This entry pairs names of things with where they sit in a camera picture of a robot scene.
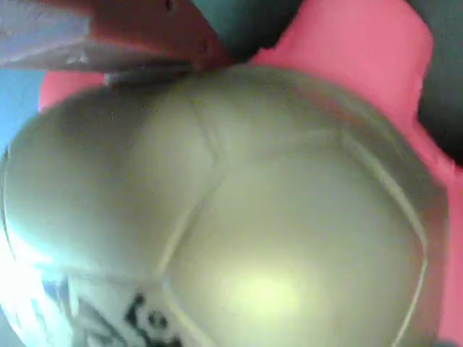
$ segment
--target pink fabric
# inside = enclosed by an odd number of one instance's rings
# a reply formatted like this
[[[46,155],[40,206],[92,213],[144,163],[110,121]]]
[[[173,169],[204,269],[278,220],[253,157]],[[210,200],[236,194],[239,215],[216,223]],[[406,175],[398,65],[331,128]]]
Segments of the pink fabric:
[[[252,64],[296,69],[345,86],[385,114],[449,187],[451,236],[441,337],[463,344],[463,184],[417,121],[433,39],[403,0],[306,0],[275,48]]]
[[[104,83],[102,74],[49,72],[46,74],[38,101],[39,111],[89,87]]]

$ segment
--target blue surface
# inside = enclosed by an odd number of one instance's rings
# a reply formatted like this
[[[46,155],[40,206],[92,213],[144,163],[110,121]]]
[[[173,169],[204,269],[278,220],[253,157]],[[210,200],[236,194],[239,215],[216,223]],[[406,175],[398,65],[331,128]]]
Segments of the blue surface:
[[[45,72],[0,69],[0,151],[37,114]]]

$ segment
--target white soccer ball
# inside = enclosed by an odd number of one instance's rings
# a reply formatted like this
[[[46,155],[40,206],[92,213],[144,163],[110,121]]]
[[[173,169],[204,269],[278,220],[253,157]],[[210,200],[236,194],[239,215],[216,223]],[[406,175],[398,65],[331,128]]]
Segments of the white soccer ball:
[[[428,346],[446,196],[381,115],[239,67],[100,89],[1,172],[0,302],[26,346]]]

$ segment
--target soccer ball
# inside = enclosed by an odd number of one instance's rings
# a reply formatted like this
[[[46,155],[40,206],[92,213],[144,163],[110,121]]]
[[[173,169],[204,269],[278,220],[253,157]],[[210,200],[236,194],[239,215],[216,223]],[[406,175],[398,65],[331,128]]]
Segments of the soccer ball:
[[[1,172],[26,346],[429,346],[447,202],[342,89],[235,67],[33,119]]]

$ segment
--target ball panel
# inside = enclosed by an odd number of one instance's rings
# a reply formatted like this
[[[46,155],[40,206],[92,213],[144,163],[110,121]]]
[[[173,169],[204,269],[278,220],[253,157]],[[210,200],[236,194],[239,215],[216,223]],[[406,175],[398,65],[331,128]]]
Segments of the ball panel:
[[[339,127],[306,98],[305,91],[288,81],[269,82],[263,74],[249,72],[207,74],[187,86],[197,114],[231,164]],[[276,73],[268,69],[266,74]]]
[[[220,346],[374,346],[395,339],[422,262],[396,203],[333,145],[227,177],[169,277],[179,305]]]
[[[5,178],[16,255],[96,275],[158,275],[215,163],[188,99],[102,90],[33,122],[12,144]]]

